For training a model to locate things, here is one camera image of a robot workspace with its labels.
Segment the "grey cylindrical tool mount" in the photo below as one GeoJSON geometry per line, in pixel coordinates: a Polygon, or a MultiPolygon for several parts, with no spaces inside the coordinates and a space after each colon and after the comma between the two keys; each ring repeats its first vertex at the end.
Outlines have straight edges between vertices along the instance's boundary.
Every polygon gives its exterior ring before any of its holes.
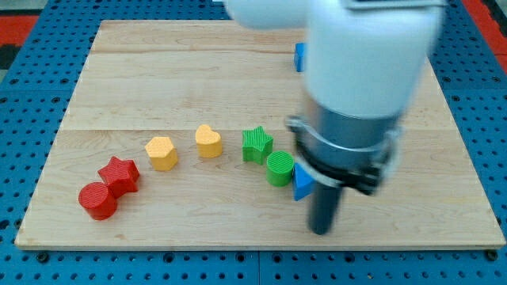
{"type": "Polygon", "coordinates": [[[310,95],[285,124],[295,134],[297,160],[328,191],[354,188],[371,196],[394,161],[400,115],[352,116],[318,103],[310,95]]]}

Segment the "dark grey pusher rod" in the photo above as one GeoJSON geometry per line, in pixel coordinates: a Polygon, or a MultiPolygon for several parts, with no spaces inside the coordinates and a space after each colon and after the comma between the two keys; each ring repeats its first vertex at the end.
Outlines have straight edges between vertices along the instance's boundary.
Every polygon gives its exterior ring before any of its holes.
{"type": "Polygon", "coordinates": [[[315,182],[312,189],[308,226],[313,233],[324,235],[332,228],[343,187],[330,187],[315,182]]]}

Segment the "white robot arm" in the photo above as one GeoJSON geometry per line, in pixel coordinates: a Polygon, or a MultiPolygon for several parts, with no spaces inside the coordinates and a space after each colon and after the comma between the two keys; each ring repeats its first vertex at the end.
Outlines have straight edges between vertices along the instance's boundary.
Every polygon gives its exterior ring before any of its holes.
{"type": "Polygon", "coordinates": [[[314,179],[308,226],[327,233],[344,188],[372,195],[395,169],[399,121],[443,21],[443,1],[226,0],[242,27],[304,29],[303,107],[289,116],[314,179]]]}

